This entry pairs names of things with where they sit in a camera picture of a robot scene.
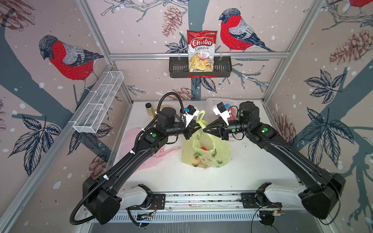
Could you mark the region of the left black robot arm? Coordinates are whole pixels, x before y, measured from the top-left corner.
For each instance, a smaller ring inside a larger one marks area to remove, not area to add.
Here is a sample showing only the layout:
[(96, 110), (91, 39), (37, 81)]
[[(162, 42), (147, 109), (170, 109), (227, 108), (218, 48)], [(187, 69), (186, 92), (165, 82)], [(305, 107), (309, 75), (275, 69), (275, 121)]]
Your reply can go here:
[(121, 205), (132, 207), (150, 204), (152, 191), (141, 184), (132, 189), (126, 198), (117, 196), (128, 178), (151, 156), (156, 154), (168, 142), (170, 136), (184, 135), (189, 139), (201, 126), (194, 120), (194, 115), (184, 114), (182, 120), (176, 110), (163, 108), (152, 120), (149, 127), (141, 130), (135, 138), (134, 147), (107, 172), (97, 179), (87, 178), (83, 183), (83, 198), (75, 211), (85, 206), (92, 216), (76, 220), (76, 213), (70, 217), (72, 225), (79, 225), (96, 219), (100, 224), (108, 223), (119, 211)]

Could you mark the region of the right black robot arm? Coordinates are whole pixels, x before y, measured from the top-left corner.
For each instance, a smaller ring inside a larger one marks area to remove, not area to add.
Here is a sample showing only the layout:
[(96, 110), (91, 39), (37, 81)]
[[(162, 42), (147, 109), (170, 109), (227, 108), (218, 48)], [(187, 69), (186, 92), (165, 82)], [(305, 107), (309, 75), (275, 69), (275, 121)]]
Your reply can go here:
[(218, 119), (203, 129), (205, 133), (222, 140), (228, 140), (230, 135), (244, 134), (282, 162), (302, 183), (296, 188), (263, 183), (255, 192), (260, 207), (290, 204), (305, 208), (318, 219), (327, 219), (332, 209), (341, 205), (345, 179), (338, 173), (330, 174), (295, 151), (277, 130), (260, 121), (259, 108), (253, 102), (241, 103), (239, 115), (234, 120), (230, 118), (228, 105), (223, 102), (213, 106), (212, 110)]

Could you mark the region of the green plastic bag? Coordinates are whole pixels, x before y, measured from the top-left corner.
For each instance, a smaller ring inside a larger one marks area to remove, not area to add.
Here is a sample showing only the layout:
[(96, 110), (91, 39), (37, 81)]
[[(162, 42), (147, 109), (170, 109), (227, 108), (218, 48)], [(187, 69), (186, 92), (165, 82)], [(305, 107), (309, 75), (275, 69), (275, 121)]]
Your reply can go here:
[[(205, 121), (204, 115), (205, 111), (200, 111), (196, 122)], [(227, 141), (198, 130), (190, 139), (183, 141), (181, 161), (196, 168), (221, 168), (231, 161), (231, 147)]]

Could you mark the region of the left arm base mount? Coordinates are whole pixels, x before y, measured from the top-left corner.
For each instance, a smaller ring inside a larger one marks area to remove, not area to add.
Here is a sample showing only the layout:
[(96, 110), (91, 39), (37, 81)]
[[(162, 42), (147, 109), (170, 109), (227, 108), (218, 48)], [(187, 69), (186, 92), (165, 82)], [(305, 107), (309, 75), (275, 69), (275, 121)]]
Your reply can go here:
[(146, 185), (139, 184), (124, 192), (123, 207), (130, 210), (163, 210), (166, 195), (154, 193)]

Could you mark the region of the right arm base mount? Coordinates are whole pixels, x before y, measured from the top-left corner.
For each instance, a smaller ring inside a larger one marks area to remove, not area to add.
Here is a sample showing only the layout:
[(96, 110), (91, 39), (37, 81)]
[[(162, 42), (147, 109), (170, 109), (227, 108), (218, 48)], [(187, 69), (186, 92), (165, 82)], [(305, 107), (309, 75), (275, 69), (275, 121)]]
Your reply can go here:
[(241, 202), (244, 209), (277, 208), (281, 209), (281, 203), (273, 203), (265, 196), (266, 188), (272, 183), (265, 182), (257, 190), (241, 193)]

